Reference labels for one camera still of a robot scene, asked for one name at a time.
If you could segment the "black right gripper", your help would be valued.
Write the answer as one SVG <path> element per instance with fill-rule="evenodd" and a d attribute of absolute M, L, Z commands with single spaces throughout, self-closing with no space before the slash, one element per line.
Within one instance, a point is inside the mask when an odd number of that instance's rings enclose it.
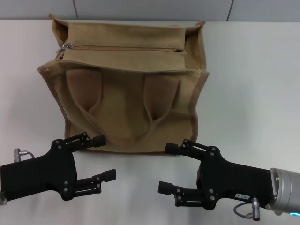
<path fill-rule="evenodd" d="M 255 197 L 264 208 L 272 199 L 269 170 L 229 162 L 222 157 L 216 146 L 205 146 L 184 139 L 181 146 L 168 142 L 165 153 L 201 161 L 197 171 L 198 189 L 159 182 L 158 193 L 173 195 L 176 207 L 203 207 L 213 210 L 217 201 L 222 198 L 250 203 Z"/>

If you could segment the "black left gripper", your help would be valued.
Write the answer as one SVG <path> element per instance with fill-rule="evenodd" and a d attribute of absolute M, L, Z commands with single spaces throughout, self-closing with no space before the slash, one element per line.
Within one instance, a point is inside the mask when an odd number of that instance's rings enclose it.
<path fill-rule="evenodd" d="M 50 150 L 42 156 L 3 165 L 0 169 L 0 189 L 8 201 L 44 191 L 56 191 L 64 201 L 75 196 L 100 194 L 102 182 L 116 180 L 116 170 L 76 180 L 72 153 L 105 145 L 104 135 L 90 138 L 86 132 L 65 140 L 55 140 Z"/>

